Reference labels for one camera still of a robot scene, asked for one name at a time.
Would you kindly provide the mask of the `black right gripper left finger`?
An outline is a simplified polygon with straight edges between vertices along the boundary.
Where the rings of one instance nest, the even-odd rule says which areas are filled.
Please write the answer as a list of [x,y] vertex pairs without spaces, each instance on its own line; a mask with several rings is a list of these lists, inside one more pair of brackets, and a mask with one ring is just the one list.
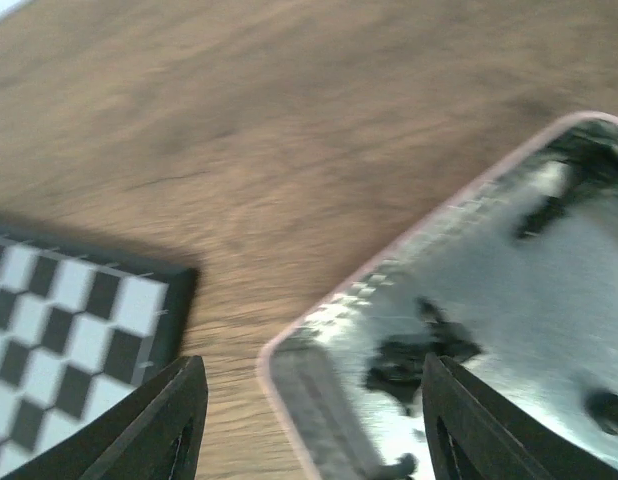
[[201,357],[180,357],[96,420],[8,479],[193,479],[208,384]]

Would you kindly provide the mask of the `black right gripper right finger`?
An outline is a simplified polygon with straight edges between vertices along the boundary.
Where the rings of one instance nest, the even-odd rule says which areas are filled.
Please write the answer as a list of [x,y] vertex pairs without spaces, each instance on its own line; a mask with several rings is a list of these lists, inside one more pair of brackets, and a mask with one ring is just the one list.
[[422,399],[437,479],[614,477],[612,466],[544,427],[449,357],[425,357]]

